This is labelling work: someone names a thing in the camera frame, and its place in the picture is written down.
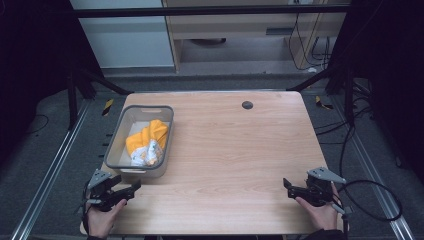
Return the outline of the yellow and white cloth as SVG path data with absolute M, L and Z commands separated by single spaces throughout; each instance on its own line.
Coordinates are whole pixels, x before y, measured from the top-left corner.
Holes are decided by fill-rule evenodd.
M 126 150 L 132 166 L 153 167 L 164 156 L 168 126 L 154 119 L 141 131 L 126 138 Z

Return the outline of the yellow and black tape marker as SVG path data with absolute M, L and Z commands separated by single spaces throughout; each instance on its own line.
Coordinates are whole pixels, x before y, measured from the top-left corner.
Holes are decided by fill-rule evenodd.
M 334 109 L 334 108 L 333 108 L 333 105 L 331 105 L 331 104 L 324 104 L 324 103 L 321 101 L 321 98 L 320 98 L 319 96 L 315 96 L 315 103 L 316 103 L 316 106 L 317 106 L 317 107 L 321 107 L 321 108 L 324 108 L 324 109 L 327 109 L 327 110 L 332 110 L 332 109 Z
M 102 116 L 107 116 L 108 115 L 108 113 L 109 113 L 109 111 L 111 109 L 111 106 L 113 105 L 113 102 L 114 102 L 114 99 L 108 99 L 106 101 L 105 106 L 104 106 L 104 108 L 102 110 Z

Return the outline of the white cabinet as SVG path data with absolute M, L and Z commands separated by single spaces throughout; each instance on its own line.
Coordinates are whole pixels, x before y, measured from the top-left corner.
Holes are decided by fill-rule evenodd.
M 161 0 L 70 0 L 75 10 L 156 8 Z M 173 67 L 165 18 L 80 18 L 102 69 Z

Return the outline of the light wooden desk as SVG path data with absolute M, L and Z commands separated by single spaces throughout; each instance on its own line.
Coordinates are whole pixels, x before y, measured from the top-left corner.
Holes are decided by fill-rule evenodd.
M 348 4 L 350 0 L 161 0 L 165 7 Z M 318 38 L 336 37 L 345 20 L 343 13 L 292 13 L 251 15 L 169 16 L 173 40 L 282 36 L 294 64 L 310 63 Z

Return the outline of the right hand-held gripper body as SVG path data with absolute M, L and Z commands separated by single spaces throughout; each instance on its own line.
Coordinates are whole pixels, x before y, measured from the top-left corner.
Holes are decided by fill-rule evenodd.
M 345 178 L 325 167 L 318 167 L 307 171 L 306 201 L 315 207 L 326 205 L 333 200 L 333 183 L 346 184 Z

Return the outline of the black curtain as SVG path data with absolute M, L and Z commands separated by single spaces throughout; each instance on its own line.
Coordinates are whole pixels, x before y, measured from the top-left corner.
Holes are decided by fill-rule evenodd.
M 424 0 L 351 0 L 331 62 L 371 82 L 401 161 L 424 183 Z
M 102 74 L 70 0 L 0 0 L 0 169 L 35 118 L 38 103 L 67 88 L 69 70 Z

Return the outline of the aluminium floor rail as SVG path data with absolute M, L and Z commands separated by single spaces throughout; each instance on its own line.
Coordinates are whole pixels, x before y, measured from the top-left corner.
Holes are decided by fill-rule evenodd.
M 354 146 L 355 152 L 358 156 L 358 161 L 370 181 L 384 185 L 381 175 L 371 161 L 370 155 L 356 132 L 351 133 L 351 141 Z M 401 214 L 401 209 L 396 203 L 395 198 L 387 190 L 383 190 L 379 186 L 373 185 L 374 193 L 378 202 L 385 214 L 386 218 L 394 218 L 399 215 L 399 218 L 391 221 L 390 226 L 398 240 L 416 240 L 412 230 L 410 229 L 407 221 Z
M 29 204 L 25 214 L 21 218 L 19 224 L 13 231 L 10 240 L 27 240 L 35 222 L 37 221 L 41 210 L 56 182 L 56 179 L 62 169 L 64 162 L 73 146 L 73 143 L 86 119 L 91 100 L 83 100 L 81 107 L 77 112 L 77 119 L 74 126 L 67 131 L 54 159 L 52 160 L 43 180 L 41 181 L 31 203 Z

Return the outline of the person's right hand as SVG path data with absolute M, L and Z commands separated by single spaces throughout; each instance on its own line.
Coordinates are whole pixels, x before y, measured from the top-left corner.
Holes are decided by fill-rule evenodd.
M 295 201 L 308 213 L 316 230 L 338 229 L 339 213 L 333 208 L 331 203 L 315 207 L 301 197 L 296 197 Z

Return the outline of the person's left hand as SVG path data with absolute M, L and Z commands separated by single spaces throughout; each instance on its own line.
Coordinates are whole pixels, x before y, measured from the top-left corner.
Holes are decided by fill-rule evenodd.
M 87 240 L 106 240 L 117 216 L 126 204 L 127 200 L 122 199 L 108 212 L 102 212 L 88 204 L 88 211 L 86 213 L 88 226 Z

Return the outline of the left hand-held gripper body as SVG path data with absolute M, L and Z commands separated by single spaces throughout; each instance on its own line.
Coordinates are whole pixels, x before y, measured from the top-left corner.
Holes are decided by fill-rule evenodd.
M 96 169 L 88 182 L 88 200 L 87 202 L 102 212 L 108 212 L 120 201 L 117 200 L 117 192 L 113 187 L 110 188 L 109 178 L 114 176 L 99 169 Z

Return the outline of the grey plastic basket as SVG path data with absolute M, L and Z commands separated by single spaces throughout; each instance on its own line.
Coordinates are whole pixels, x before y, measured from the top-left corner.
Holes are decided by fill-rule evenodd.
M 117 174 L 128 177 L 159 178 L 164 175 L 168 164 L 168 152 L 173 134 L 174 111 L 170 106 L 130 105 L 119 117 L 112 140 L 104 156 L 104 164 Z M 162 121 L 167 127 L 166 144 L 157 162 L 151 166 L 136 165 L 127 151 L 126 139 L 150 126 L 153 120 Z

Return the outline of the black metal stand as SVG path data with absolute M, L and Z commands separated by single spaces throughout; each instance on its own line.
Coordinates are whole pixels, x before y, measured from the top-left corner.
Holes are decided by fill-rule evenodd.
M 106 80 L 104 76 L 100 76 L 86 69 L 70 70 L 66 80 L 69 106 L 69 130 L 74 128 L 78 120 L 76 91 L 79 91 L 84 99 L 94 99 L 96 96 L 96 90 L 94 89 L 92 82 L 99 83 L 119 95 L 131 94 L 131 91 L 115 85 L 114 83 Z
M 303 83 L 288 88 L 288 91 L 301 92 L 308 86 L 313 85 L 321 79 L 328 78 L 329 82 L 325 91 L 332 95 L 344 90 L 344 117 L 350 126 L 354 125 L 353 113 L 353 69 L 349 65 L 334 65 L 313 75 Z

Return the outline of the black horizontal bar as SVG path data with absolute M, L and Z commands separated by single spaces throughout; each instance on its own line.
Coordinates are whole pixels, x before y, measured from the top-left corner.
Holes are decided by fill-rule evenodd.
M 104 17 L 154 17 L 154 16 L 200 16 L 238 14 L 292 14 L 292 13 L 341 13 L 351 9 L 349 4 L 320 5 L 250 5 L 250 6 L 200 6 L 166 8 L 82 9 L 72 10 L 68 15 L 78 18 Z

